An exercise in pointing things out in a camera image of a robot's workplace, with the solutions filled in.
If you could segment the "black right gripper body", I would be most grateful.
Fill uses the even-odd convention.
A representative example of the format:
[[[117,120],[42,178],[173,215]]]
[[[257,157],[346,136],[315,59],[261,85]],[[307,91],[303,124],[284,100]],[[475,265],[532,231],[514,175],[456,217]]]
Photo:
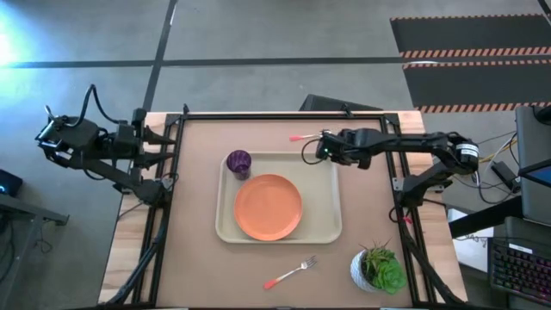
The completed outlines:
[[[374,130],[360,128],[356,130],[343,129],[338,133],[329,135],[330,139],[341,144],[341,165],[350,166],[357,164],[359,169],[368,169],[371,165],[372,155],[368,150]]]

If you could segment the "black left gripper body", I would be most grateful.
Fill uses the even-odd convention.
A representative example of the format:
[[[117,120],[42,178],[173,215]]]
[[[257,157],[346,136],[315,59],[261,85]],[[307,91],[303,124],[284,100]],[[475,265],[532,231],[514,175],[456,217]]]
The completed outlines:
[[[112,166],[117,171],[117,162],[120,159],[133,161],[128,177],[133,186],[143,184],[142,170],[145,167],[145,151],[143,149],[145,133],[145,117],[147,112],[143,108],[133,111],[132,120],[119,121],[112,141]]]

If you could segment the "spoon with orange-white handle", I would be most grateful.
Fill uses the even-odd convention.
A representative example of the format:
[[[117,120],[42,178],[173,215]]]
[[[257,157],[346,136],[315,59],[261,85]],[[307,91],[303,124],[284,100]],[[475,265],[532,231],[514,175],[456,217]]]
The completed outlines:
[[[312,139],[318,139],[318,138],[321,138],[323,137],[323,135],[321,134],[321,131],[319,133],[315,133],[315,134],[307,134],[307,135],[292,135],[292,136],[289,136],[289,141],[290,142],[295,142],[295,141],[300,141],[300,140],[312,140]]]

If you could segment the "orange plastic plate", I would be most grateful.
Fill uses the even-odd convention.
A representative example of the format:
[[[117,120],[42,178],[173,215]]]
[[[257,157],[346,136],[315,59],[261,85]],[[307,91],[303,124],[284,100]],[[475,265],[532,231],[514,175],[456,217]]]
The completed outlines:
[[[286,238],[299,225],[303,202],[299,190],[287,178],[263,174],[240,187],[233,215],[248,237],[274,242]]]

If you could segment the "purple faceted plastic cup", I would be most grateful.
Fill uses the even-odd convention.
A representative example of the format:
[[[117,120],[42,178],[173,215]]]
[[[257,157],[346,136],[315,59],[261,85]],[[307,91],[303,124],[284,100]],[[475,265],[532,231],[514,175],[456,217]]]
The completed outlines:
[[[226,158],[226,166],[238,180],[246,180],[251,174],[251,155],[244,150],[231,152]]]

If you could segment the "fork with orange-white handle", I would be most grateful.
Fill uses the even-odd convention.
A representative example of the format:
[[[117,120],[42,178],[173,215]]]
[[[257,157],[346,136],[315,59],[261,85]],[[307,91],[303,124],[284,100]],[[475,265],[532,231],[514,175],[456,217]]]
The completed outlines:
[[[274,279],[271,279],[269,281],[267,281],[264,285],[263,285],[263,289],[271,289],[273,288],[276,284],[278,284],[279,282],[283,281],[284,279],[286,279],[287,277],[291,276],[292,274],[298,272],[298,271],[301,271],[301,270],[307,270],[308,268],[311,268],[312,266],[314,266],[315,264],[317,263],[317,260],[316,260],[316,257],[315,256],[312,256],[310,258],[308,258],[307,260],[303,261],[300,263],[300,265],[293,269],[293,270],[290,270],[289,272],[287,272],[286,274],[283,274],[281,276],[278,276],[277,278],[274,278]]]

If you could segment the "beige plastic tray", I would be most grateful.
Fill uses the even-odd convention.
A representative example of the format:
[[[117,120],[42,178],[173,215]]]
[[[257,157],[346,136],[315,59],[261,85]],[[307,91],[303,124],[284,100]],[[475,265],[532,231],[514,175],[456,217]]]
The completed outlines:
[[[233,244],[330,244],[342,232],[342,215],[337,177],[337,166],[331,161],[309,165],[312,153],[251,152],[251,174],[238,180],[220,164],[220,180],[215,231],[223,241]],[[240,187],[253,177],[275,174],[287,178],[299,190],[303,215],[299,225],[286,238],[265,242],[248,237],[238,226],[233,215],[235,196]]]

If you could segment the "black angular panel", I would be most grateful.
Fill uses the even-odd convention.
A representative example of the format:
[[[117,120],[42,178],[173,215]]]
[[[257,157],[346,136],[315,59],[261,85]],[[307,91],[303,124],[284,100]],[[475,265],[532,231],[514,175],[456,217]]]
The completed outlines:
[[[381,111],[381,108],[309,94],[299,111]]]

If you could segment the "black device with blue light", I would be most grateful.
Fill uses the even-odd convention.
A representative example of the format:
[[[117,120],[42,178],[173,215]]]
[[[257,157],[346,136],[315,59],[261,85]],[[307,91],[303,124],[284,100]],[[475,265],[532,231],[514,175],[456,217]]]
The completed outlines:
[[[17,197],[23,181],[20,177],[0,169],[0,194]]]

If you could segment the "dark metal stand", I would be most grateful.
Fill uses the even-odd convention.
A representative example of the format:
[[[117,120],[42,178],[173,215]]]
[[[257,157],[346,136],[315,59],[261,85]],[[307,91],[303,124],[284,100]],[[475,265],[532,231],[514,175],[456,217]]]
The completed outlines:
[[[5,266],[0,264],[0,310],[5,310],[17,281],[21,265],[33,250],[35,240],[45,221],[64,226],[68,214],[61,214],[35,206],[9,195],[0,195],[0,214],[9,217],[7,256]]]

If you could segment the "black hazard-striped floor mat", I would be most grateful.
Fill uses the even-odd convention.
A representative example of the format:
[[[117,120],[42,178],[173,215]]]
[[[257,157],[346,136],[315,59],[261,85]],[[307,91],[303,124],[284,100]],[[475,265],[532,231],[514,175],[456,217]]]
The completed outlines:
[[[406,59],[551,55],[544,15],[394,17],[399,54]]]
[[[551,106],[551,59],[408,64],[403,71],[423,114]]]

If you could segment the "succulent in white pot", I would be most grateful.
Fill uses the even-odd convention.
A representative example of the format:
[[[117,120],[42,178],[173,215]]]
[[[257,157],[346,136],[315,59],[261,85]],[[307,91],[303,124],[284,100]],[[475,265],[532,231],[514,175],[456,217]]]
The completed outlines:
[[[407,284],[406,273],[387,243],[363,246],[350,263],[353,283],[368,293],[394,295]]]

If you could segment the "black desk bar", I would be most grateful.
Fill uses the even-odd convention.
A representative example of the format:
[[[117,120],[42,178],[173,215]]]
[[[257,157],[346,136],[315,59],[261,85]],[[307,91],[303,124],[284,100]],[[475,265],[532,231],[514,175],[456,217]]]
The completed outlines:
[[[507,217],[523,218],[522,197],[517,196],[449,223],[453,239],[501,225]]]

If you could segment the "black power adapter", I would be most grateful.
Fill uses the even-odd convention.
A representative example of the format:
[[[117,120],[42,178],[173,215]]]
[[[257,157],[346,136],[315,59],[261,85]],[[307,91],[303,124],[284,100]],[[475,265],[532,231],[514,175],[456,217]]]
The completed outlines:
[[[513,194],[521,191],[518,176],[505,162],[499,161],[497,163],[493,163],[491,170]]]

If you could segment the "white paper sheet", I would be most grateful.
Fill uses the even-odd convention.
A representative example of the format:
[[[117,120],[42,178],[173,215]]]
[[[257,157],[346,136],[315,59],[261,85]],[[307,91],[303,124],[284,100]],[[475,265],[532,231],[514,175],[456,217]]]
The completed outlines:
[[[455,253],[462,265],[475,270],[487,272],[488,239],[494,235],[494,228],[489,227],[477,232],[453,239]]]

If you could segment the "grey monitor back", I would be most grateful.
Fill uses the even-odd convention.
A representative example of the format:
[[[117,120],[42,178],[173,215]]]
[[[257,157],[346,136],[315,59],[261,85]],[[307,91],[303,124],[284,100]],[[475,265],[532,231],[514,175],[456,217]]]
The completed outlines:
[[[517,153],[521,164],[551,158],[551,106],[516,109]],[[520,177],[523,216],[551,226],[551,188]]]

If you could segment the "tablet with blue screen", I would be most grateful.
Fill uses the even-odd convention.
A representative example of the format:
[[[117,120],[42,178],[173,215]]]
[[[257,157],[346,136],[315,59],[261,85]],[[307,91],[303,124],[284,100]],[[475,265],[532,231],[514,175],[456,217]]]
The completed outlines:
[[[551,158],[533,164],[521,164],[519,176],[551,188]]]

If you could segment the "black backlit keyboard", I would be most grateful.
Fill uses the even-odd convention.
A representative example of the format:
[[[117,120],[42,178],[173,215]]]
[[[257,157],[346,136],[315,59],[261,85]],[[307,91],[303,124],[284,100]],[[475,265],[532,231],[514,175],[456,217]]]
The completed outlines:
[[[492,288],[551,307],[551,246],[489,238],[487,274]]]

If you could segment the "black metal table frame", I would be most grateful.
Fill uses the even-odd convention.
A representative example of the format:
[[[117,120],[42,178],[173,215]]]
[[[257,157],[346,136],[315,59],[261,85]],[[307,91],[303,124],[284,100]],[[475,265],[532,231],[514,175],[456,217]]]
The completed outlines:
[[[146,124],[155,133],[167,134],[176,141],[173,146],[174,157],[146,170],[145,177],[160,177],[168,172],[178,175],[178,165],[183,146],[183,133],[187,123],[191,121],[359,121],[360,127],[378,129],[391,133],[422,133],[424,125],[417,111],[393,112],[358,112],[347,117],[341,112],[247,112],[247,113],[150,113]],[[314,146],[307,145],[298,152],[312,153]],[[390,186],[393,195],[393,180],[409,174],[420,174],[432,166],[432,157],[427,153],[397,152],[380,154],[387,159]],[[114,239],[105,271],[99,302],[102,307],[111,307],[116,293],[127,281],[131,272],[136,268],[139,258],[145,249],[152,243],[154,235],[165,232],[165,239],[159,243],[159,249],[153,261],[148,265],[145,274],[137,282],[135,290],[126,299],[126,307],[143,308],[225,308],[225,307],[161,307],[157,304],[159,282],[162,275],[164,250],[169,232],[170,212],[175,194],[175,182],[171,204],[166,208],[153,209],[142,207],[133,195],[126,195],[121,201],[122,218],[115,227]],[[437,293],[435,283],[422,270],[421,266],[401,243],[401,238],[412,235],[417,246],[423,252],[430,265],[440,279],[448,286],[455,296],[465,299],[467,294],[461,271],[455,254],[455,248],[445,210],[437,202],[438,197],[430,194],[428,200],[420,208],[411,213],[413,224],[404,221],[394,223],[399,230],[399,239],[402,251],[396,253],[399,261],[408,272],[407,289],[411,307],[417,301],[434,301],[442,304],[444,297]],[[259,308],[259,307],[231,307],[231,308]],[[291,308],[335,308],[336,307],[291,307]]]

